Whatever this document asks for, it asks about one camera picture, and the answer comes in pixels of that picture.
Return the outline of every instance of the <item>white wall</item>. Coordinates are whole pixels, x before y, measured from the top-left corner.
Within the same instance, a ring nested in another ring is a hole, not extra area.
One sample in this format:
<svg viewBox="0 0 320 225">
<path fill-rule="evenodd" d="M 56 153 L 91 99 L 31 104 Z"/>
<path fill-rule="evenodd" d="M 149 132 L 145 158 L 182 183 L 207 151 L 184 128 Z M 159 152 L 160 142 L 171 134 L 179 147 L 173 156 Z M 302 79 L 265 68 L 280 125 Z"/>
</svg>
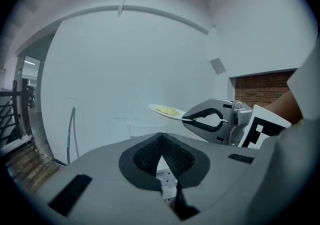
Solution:
<svg viewBox="0 0 320 225">
<path fill-rule="evenodd" d="M 11 85 L 17 63 L 16 55 L 32 43 L 55 32 L 63 20 L 97 11 L 118 10 L 124 0 L 52 0 L 26 21 L 9 49 L 4 68 L 5 85 Z M 207 33 L 212 28 L 209 9 L 196 0 L 126 0 L 124 10 L 161 14 L 192 25 Z"/>
<path fill-rule="evenodd" d="M 304 0 L 213 0 L 210 14 L 229 77 L 298 68 L 317 38 Z"/>
<path fill-rule="evenodd" d="M 72 107 L 81 155 L 128 139 L 131 123 L 167 124 L 168 132 L 196 138 L 148 104 L 186 111 L 212 98 L 215 73 L 205 37 L 183 23 L 136 11 L 124 11 L 120 18 L 116 11 L 102 11 L 64 21 L 49 48 L 41 85 L 43 123 L 54 157 L 67 161 Z M 76 157 L 73 138 L 70 156 Z"/>
<path fill-rule="evenodd" d="M 210 32 L 205 36 L 205 53 L 208 61 L 220 59 L 222 53 L 222 42 L 220 40 L 219 32 L 216 28 L 212 28 Z M 214 70 L 214 85 L 213 98 L 234 101 L 235 100 L 235 87 L 232 79 L 226 71 L 226 68 L 222 64 L 219 71 Z"/>
<path fill-rule="evenodd" d="M 6 70 L 0 68 L 0 89 L 5 87 Z"/>
</svg>

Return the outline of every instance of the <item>white panel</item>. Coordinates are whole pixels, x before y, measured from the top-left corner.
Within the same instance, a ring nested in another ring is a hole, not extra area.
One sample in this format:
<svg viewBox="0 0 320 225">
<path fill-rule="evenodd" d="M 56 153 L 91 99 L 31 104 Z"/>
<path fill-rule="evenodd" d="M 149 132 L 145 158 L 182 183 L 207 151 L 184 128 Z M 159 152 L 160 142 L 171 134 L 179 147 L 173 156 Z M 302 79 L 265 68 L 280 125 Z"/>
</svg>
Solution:
<svg viewBox="0 0 320 225">
<path fill-rule="evenodd" d="M 164 157 L 161 156 L 156 170 L 161 171 L 161 170 L 167 170 L 167 169 L 169 169 L 169 166 L 168 166 L 167 162 L 165 161 Z"/>
<path fill-rule="evenodd" d="M 198 139 L 180 121 L 148 108 L 188 110 L 213 96 L 206 35 L 177 21 L 133 11 L 77 16 L 57 30 L 42 75 L 41 108 L 54 157 L 66 162 L 75 107 L 79 153 L 126 140 L 128 124 L 164 125 Z M 76 157 L 71 136 L 70 157 Z"/>
<path fill-rule="evenodd" d="M 215 58 L 210 60 L 210 63 L 212 65 L 212 67 L 214 68 L 215 73 L 222 74 L 224 72 L 226 72 L 226 69 L 224 67 L 224 65 L 222 64 L 220 58 Z"/>
</svg>

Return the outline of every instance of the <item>staircase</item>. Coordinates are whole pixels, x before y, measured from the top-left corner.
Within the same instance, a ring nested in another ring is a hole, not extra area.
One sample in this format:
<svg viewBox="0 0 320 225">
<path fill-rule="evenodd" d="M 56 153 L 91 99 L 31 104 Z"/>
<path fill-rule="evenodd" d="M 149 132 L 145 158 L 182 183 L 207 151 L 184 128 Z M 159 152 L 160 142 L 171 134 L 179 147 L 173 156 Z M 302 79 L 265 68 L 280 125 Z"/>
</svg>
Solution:
<svg viewBox="0 0 320 225">
<path fill-rule="evenodd" d="M 12 90 L 0 91 L 0 152 L 6 155 L 32 139 L 28 115 L 28 80 L 22 80 L 22 91 L 17 91 L 17 81 Z M 17 99 L 21 101 L 18 114 Z M 23 119 L 25 132 L 22 133 L 19 117 Z"/>
</svg>

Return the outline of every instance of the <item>black slot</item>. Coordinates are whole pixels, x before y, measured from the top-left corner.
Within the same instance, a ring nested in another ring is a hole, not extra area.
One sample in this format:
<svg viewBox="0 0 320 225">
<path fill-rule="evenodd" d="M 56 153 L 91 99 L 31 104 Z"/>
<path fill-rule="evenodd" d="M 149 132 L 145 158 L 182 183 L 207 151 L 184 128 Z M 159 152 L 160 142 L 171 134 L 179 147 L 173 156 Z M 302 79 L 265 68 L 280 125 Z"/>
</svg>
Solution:
<svg viewBox="0 0 320 225">
<path fill-rule="evenodd" d="M 233 159 L 233 160 L 237 160 L 240 162 L 244 162 L 247 164 L 251 164 L 253 162 L 253 160 L 255 159 L 254 157 L 239 155 L 239 154 L 231 154 L 228 156 L 228 158 Z"/>
<path fill-rule="evenodd" d="M 223 107 L 224 107 L 224 108 L 227 108 L 227 109 L 231 109 L 231 108 L 232 108 L 232 105 L 223 104 Z"/>
<path fill-rule="evenodd" d="M 77 175 L 49 204 L 53 210 L 66 216 L 83 194 L 92 178 L 85 174 Z"/>
<path fill-rule="evenodd" d="M 217 126 L 211 126 L 211 125 L 208 125 L 205 123 L 200 123 L 197 121 L 182 121 L 182 123 L 191 125 L 193 127 L 205 130 L 210 133 L 215 133 L 215 132 L 219 131 L 222 128 L 222 126 L 224 125 L 224 123 L 222 121 Z"/>
</svg>

